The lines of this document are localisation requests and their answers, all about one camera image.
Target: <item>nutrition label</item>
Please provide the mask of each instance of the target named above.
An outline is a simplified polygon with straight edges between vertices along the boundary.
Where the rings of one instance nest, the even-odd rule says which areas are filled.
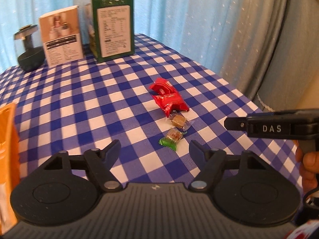
[[[130,52],[130,6],[100,8],[97,18],[102,57]]]

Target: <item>gray curtain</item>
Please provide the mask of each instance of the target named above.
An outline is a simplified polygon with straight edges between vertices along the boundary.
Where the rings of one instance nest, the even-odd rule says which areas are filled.
[[[249,99],[261,85],[280,32],[287,0],[244,0],[221,76]]]
[[[291,0],[276,50],[254,99],[258,107],[265,111],[296,108],[319,71],[318,42],[319,0]]]

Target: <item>tablecloth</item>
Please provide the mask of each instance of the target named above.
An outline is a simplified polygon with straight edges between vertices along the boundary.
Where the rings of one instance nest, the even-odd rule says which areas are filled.
[[[17,104],[20,176],[28,175],[52,154],[70,155],[104,148],[119,139],[122,150],[111,169],[121,182],[190,181],[199,169],[189,156],[189,142],[240,154],[251,150],[300,187],[291,141],[252,139],[227,131],[226,116],[246,116],[259,109],[241,92],[199,63],[145,35],[135,36],[136,53],[105,63],[92,54],[82,60],[24,73],[11,67],[0,75],[0,105]],[[168,79],[194,123],[177,151],[159,145],[170,124],[151,97],[149,85]]]

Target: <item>ribbed gray surface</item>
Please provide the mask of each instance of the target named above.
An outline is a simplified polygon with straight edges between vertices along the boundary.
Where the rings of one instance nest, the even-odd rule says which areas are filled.
[[[187,191],[182,183],[130,183],[122,192],[105,194],[84,218],[58,227],[20,222],[4,239],[224,238],[282,239],[294,226],[240,225],[220,214],[207,195]]]

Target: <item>green box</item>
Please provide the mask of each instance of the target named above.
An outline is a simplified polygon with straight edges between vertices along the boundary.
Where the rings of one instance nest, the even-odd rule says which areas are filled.
[[[98,63],[133,55],[134,0],[91,0],[85,6],[90,49]]]

